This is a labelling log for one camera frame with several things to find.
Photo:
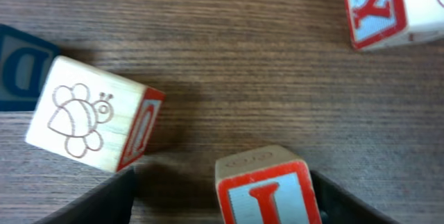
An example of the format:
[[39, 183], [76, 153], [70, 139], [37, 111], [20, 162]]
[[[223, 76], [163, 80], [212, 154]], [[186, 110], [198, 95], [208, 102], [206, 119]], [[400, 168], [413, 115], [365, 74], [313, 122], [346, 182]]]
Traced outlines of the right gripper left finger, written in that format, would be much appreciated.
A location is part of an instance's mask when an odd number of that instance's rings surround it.
[[136, 173], [126, 169], [37, 224], [129, 224], [136, 192]]

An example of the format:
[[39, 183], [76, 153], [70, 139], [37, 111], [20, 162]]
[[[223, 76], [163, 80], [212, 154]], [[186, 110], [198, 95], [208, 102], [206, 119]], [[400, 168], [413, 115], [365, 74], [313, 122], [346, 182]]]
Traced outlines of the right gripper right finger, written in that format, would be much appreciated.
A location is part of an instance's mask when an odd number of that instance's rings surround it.
[[322, 224], [398, 224], [318, 171], [310, 174]]

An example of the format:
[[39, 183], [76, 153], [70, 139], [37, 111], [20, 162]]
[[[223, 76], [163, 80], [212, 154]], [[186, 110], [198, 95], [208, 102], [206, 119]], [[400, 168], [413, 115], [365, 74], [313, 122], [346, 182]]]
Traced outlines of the red I block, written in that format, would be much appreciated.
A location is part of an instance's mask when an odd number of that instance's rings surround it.
[[270, 145], [216, 161], [215, 188], [225, 224], [321, 224], [303, 158]]

